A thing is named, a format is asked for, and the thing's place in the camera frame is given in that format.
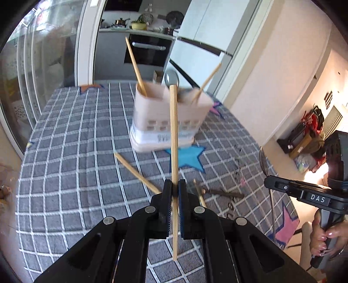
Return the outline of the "right hand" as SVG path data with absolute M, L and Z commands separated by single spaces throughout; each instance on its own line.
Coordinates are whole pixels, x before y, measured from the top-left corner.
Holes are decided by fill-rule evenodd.
M 310 252 L 314 256 L 323 256 L 324 251 L 334 255 L 345 248 L 347 245 L 347 220 L 330 227 L 328 230 L 323 230 L 320 226 L 321 216 L 318 210 L 314 214 L 312 222 L 312 233 L 310 234 Z M 335 247 L 328 248 L 326 241 L 328 239 L 337 239 Z

